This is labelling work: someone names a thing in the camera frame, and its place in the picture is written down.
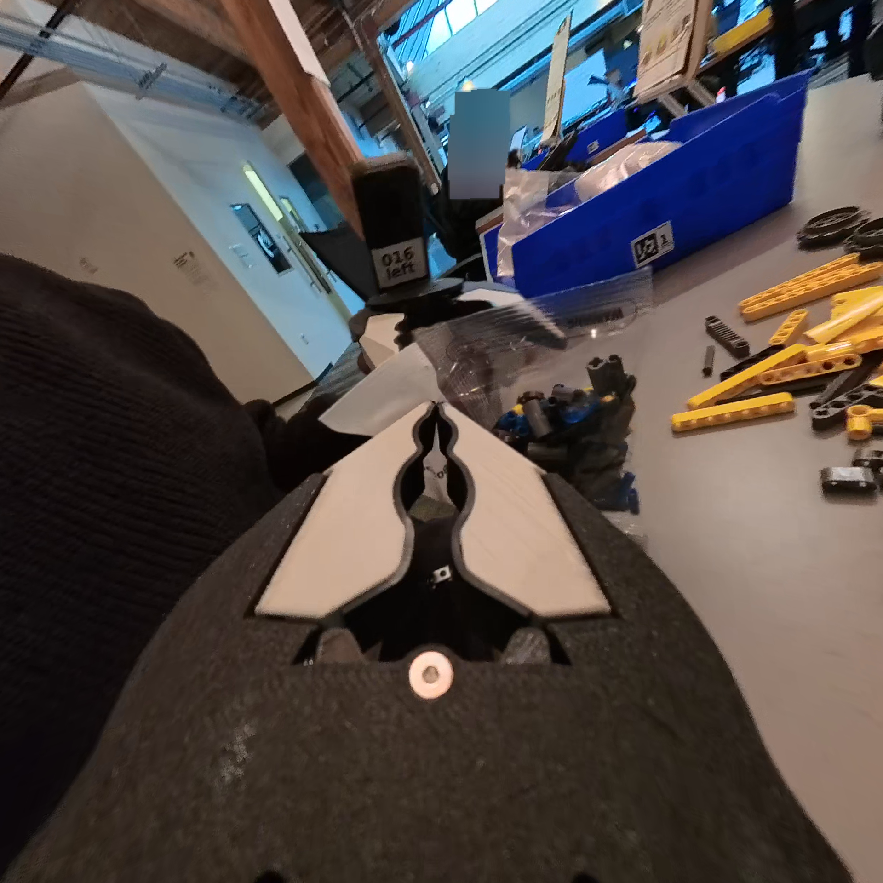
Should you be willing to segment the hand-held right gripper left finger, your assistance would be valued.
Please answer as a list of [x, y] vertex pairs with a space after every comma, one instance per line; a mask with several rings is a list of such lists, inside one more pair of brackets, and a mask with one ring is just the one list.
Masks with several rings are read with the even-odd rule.
[[438, 416], [436, 402], [421, 403], [323, 473], [256, 614], [331, 617], [403, 578]]

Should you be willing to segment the crumpled clear plastic bag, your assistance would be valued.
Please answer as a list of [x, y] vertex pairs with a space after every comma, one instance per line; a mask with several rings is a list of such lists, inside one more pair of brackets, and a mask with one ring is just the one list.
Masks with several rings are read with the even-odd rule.
[[679, 141], [651, 140], [623, 147], [575, 179], [573, 185], [579, 203], [590, 201], [614, 188], [681, 146], [682, 142]]
[[508, 169], [502, 185], [502, 225], [496, 248], [496, 274], [502, 281], [514, 281], [513, 249], [583, 201], [576, 182], [577, 171], [529, 171]]

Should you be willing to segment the upright instruction booklet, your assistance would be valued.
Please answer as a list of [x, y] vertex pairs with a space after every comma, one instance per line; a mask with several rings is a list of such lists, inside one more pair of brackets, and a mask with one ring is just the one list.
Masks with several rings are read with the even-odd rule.
[[712, 1], [646, 1], [642, 7], [633, 97], [647, 103], [686, 87], [699, 72]]
[[551, 46], [551, 56], [546, 83], [543, 131], [540, 139], [542, 149], [551, 149], [561, 139], [562, 113], [565, 94], [565, 68], [568, 56], [572, 13], [561, 22]]

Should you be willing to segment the blue plastic bin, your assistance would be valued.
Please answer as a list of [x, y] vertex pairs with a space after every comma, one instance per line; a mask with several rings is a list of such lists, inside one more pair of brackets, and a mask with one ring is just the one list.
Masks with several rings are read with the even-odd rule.
[[563, 171], [573, 166], [584, 168], [596, 155], [626, 137], [626, 118], [626, 109], [615, 109], [604, 116], [597, 116], [588, 125], [564, 136], [556, 147], [523, 161], [521, 169]]
[[514, 245], [536, 297], [663, 269], [793, 199], [810, 72], [677, 118], [678, 147]]

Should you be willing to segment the white paper notice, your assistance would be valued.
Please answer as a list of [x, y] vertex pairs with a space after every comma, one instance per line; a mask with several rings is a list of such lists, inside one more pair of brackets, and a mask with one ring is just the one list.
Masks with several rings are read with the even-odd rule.
[[290, 43], [298, 64], [303, 71], [317, 82], [330, 88], [327, 74], [319, 61], [312, 43], [290, 1], [269, 1], [287, 41]]

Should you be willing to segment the person's left forearm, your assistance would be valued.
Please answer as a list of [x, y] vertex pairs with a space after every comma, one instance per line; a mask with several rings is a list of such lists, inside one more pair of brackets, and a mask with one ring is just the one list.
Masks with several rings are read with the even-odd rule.
[[240, 403], [139, 298], [1, 258], [1, 866], [182, 594], [367, 437]]

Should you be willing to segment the cluster of black grey wheels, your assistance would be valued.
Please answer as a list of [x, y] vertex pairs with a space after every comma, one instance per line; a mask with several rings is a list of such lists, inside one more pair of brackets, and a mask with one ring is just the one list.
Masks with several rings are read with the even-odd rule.
[[815, 215], [796, 235], [803, 251], [841, 247], [860, 260], [882, 259], [882, 218], [859, 206], [844, 206]]

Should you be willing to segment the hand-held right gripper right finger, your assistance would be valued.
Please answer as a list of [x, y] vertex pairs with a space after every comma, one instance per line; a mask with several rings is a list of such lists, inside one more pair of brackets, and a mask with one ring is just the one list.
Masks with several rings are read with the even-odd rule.
[[439, 405], [459, 573], [523, 615], [575, 619], [611, 605], [546, 485], [546, 473], [447, 403]]

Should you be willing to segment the wooden support post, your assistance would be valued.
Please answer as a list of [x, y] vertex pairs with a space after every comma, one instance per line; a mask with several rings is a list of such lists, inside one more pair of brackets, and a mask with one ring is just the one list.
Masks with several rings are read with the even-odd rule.
[[350, 179], [350, 167], [363, 154], [330, 88], [300, 67], [269, 1], [223, 1], [222, 5], [341, 214], [363, 237]]

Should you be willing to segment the clear plastic parts bag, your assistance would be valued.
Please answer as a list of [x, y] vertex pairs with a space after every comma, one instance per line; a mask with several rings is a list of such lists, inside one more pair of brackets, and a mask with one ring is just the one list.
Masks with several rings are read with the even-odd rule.
[[422, 401], [450, 404], [641, 542], [630, 436], [652, 273], [525, 299], [556, 321], [567, 348], [423, 349], [414, 343], [415, 315], [395, 307], [408, 316], [409, 345], [345, 392], [322, 421], [340, 434], [376, 436]]

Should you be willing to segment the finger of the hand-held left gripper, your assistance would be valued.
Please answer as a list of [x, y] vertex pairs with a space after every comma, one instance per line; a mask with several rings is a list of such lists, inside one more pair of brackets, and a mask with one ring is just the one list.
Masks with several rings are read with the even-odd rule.
[[565, 349], [568, 337], [543, 308], [518, 293], [478, 288], [420, 302], [414, 343], [423, 349]]
[[409, 345], [408, 316], [404, 313], [365, 312], [355, 317], [357, 365], [370, 373]]

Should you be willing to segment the pile of yellow building pieces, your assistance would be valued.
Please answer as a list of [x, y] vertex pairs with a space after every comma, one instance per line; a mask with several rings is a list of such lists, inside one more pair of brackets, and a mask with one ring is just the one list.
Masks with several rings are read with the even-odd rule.
[[706, 330], [729, 346], [734, 365], [670, 419], [674, 434], [786, 417], [811, 397], [814, 434], [881, 443], [881, 250], [846, 253], [742, 300], [748, 324], [781, 316], [754, 353], [716, 316]]

